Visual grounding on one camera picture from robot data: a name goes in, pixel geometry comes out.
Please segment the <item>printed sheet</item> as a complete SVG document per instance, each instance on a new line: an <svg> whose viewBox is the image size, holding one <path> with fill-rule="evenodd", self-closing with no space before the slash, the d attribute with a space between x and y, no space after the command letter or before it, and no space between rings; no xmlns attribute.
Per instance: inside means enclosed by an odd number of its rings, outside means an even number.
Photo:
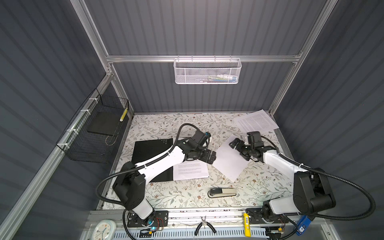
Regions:
<svg viewBox="0 0 384 240"><path fill-rule="evenodd" d="M176 146L171 153L171 162L173 163L173 181L184 181L192 179L208 178L208 165L201 160L195 160L199 157L201 151L194 149L189 145L186 147L185 152L182 153L181 147L185 147L188 141L182 142L181 146Z"/></svg>
<svg viewBox="0 0 384 240"><path fill-rule="evenodd" d="M235 140L235 138L238 137L232 135L217 149L216 160L213 163L213 166L218 171L234 183L249 164L249 161L241 157L236 149L230 147L229 144Z"/></svg>
<svg viewBox="0 0 384 240"><path fill-rule="evenodd" d="M237 117L234 121L242 133L266 133L279 128L276 122L264 110Z"/></svg>

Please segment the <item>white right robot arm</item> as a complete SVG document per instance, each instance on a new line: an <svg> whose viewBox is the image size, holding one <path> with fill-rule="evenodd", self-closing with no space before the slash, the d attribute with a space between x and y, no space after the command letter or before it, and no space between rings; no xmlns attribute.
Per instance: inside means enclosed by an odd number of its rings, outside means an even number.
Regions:
<svg viewBox="0 0 384 240"><path fill-rule="evenodd" d="M229 145L238 151L246 161L255 159L257 162L267 164L289 178L294 185L292 196L275 198L263 203L258 216L266 223L271 223L281 215L298 214L336 221L355 221L367 218L374 213L376 202L372 195L361 186L326 173L320 168L300 164L282 154L274 143L265 146L266 137L262 136L260 132L248 132L247 138L247 143L236 138ZM360 191L369 201L368 210L346 217L323 215L322 211L336 206L336 198L329 179L340 181Z"/></svg>

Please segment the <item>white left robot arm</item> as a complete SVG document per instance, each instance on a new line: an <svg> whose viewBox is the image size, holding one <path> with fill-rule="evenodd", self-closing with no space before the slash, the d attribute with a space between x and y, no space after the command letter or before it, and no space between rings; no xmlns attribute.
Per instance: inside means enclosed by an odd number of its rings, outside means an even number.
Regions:
<svg viewBox="0 0 384 240"><path fill-rule="evenodd" d="M202 132L193 124L182 124L170 148L143 162L124 164L119 172L106 177L97 185L96 196L103 202L123 206L124 210L134 213L144 227L151 226L156 211L145 197L146 186L164 171L185 161L199 160L213 164L216 152L208 149L210 138L209 132ZM117 201L100 193L100 187L111 179L116 179L113 190L119 198Z"/></svg>

